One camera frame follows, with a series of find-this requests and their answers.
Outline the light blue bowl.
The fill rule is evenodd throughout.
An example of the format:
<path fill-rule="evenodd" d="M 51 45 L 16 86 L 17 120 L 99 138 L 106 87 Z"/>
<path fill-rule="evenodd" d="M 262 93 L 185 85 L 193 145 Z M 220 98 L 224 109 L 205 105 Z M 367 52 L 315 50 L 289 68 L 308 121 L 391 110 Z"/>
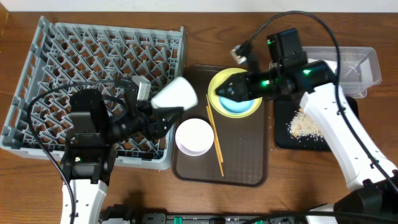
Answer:
<path fill-rule="evenodd" d="M 233 101 L 228 98 L 219 96 L 219 103 L 220 105 L 229 113 L 232 114 L 241 114 L 245 113 L 246 111 L 250 110 L 254 104 L 254 100 L 249 101 Z"/>

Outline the white cup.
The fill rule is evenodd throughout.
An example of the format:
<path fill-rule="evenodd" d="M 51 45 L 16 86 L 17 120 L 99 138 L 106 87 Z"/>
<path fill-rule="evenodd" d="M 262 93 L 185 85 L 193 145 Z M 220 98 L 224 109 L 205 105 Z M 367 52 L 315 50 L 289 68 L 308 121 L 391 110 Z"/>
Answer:
<path fill-rule="evenodd" d="M 198 97 L 184 77 L 177 77 L 150 101 L 153 109 L 182 107 L 184 111 L 198 104 Z"/>

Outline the wooden chopstick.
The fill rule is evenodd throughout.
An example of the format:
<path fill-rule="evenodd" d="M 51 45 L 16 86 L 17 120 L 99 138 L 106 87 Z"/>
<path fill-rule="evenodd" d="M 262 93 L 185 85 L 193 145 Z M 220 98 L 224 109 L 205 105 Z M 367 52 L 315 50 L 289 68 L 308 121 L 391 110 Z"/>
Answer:
<path fill-rule="evenodd" d="M 220 156 L 220 153 L 219 153 L 219 147 L 218 147 L 218 143 L 216 142 L 216 129 L 215 129 L 215 126 L 213 124 L 213 120 L 212 120 L 212 117 L 211 117 L 211 114 L 210 114 L 210 107 L 209 106 L 206 106 L 206 111 L 207 111 L 208 119 L 210 121 L 210 126 L 211 126 L 211 128 L 213 130 L 215 151 L 216 151 L 216 155 L 217 155 L 217 158 L 218 158 L 218 164 L 219 164 L 219 167 L 220 167 L 221 176 L 224 177 L 224 171 L 223 171 L 221 156 Z"/>
<path fill-rule="evenodd" d="M 218 136 L 217 136 L 216 126 L 215 126 L 215 121 L 214 121 L 213 113 L 212 113 L 212 110 L 211 110 L 211 103 L 210 103 L 210 99 L 209 99 L 208 95 L 206 95 L 206 100 L 207 100 L 208 117 L 209 117 L 210 124 L 211 124 L 211 127 L 213 128 L 213 132 L 214 132 L 214 136 L 215 136 L 216 154 L 218 156 L 219 162 L 223 163 L 223 157 L 222 157 L 222 154 L 221 154 L 220 144 L 218 142 Z"/>

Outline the pink bowl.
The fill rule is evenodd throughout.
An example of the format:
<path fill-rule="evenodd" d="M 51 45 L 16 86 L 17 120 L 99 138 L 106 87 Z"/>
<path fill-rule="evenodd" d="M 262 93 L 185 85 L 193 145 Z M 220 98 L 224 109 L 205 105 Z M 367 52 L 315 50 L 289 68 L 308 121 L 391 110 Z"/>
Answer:
<path fill-rule="evenodd" d="M 178 149 L 188 156 L 205 154 L 214 143 L 214 132 L 203 119 L 192 118 L 182 122 L 175 133 Z"/>

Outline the pile of rice scraps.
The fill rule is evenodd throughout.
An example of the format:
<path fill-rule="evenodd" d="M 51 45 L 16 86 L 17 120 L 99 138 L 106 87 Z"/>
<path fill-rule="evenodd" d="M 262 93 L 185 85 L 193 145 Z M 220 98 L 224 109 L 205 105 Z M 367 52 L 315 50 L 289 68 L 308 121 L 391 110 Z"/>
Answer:
<path fill-rule="evenodd" d="M 318 126 L 301 108 L 294 112 L 294 116 L 288 124 L 288 131 L 290 135 L 296 139 L 314 138 L 316 141 L 323 139 L 323 135 Z"/>

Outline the white napkin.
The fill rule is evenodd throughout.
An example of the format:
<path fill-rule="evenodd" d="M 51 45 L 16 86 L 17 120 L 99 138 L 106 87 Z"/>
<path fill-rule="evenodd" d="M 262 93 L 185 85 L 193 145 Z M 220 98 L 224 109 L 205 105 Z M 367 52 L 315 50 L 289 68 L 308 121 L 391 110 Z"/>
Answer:
<path fill-rule="evenodd" d="M 321 59 L 313 59 L 313 58 L 309 58 L 308 59 L 308 63 L 312 63 L 312 62 L 316 62 L 316 61 L 321 61 Z M 336 61 L 323 60 L 323 62 L 325 62 L 329 66 L 330 70 L 333 73 L 336 73 L 336 69 L 337 69 L 337 62 Z"/>

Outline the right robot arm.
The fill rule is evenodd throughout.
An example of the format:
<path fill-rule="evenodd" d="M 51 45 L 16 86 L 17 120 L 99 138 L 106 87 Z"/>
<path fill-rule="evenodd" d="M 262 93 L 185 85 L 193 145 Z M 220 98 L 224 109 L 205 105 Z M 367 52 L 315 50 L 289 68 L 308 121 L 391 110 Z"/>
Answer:
<path fill-rule="evenodd" d="M 396 223 L 397 166 L 375 145 L 338 83 L 338 70 L 326 62 L 309 62 L 297 30 L 267 38 L 275 67 L 262 72 L 252 45 L 233 49 L 248 61 L 248 71 L 232 74 L 215 88 L 218 96 L 241 102 L 291 96 L 319 128 L 336 157 L 349 194 L 334 204 L 301 213 L 308 223 Z"/>

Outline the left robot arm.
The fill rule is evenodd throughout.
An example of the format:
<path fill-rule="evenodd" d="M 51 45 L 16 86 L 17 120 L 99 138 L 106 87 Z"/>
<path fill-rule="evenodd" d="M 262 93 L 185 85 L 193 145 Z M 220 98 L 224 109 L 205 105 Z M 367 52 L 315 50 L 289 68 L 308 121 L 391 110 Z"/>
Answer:
<path fill-rule="evenodd" d="M 126 111 L 117 119 L 109 116 L 98 90 L 81 90 L 70 98 L 73 129 L 65 140 L 61 168 L 73 196 L 63 208 L 62 222 L 98 223 L 116 160 L 113 146 L 136 133 L 150 141 L 161 139 L 184 112 L 181 106 L 138 108 L 135 91 L 130 94 L 133 98 L 123 103 Z"/>

